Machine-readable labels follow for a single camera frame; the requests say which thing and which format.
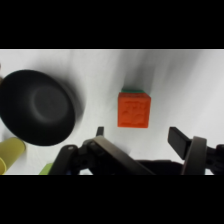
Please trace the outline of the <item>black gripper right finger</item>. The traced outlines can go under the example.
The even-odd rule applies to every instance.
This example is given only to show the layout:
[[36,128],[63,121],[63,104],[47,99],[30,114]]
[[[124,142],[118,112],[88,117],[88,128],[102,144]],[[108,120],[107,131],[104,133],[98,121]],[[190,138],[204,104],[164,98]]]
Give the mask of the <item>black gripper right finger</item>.
[[188,138],[178,128],[170,127],[168,132],[168,143],[178,156],[184,161],[182,175],[204,175],[207,140],[194,136]]

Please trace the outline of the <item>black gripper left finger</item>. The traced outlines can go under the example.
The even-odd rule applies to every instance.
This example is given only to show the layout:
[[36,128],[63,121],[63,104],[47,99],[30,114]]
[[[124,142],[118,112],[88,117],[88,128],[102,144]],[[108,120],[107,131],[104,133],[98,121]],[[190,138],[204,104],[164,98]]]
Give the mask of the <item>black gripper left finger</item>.
[[107,140],[103,126],[97,128],[96,137],[87,147],[93,154],[90,171],[94,175],[153,175],[151,170]]

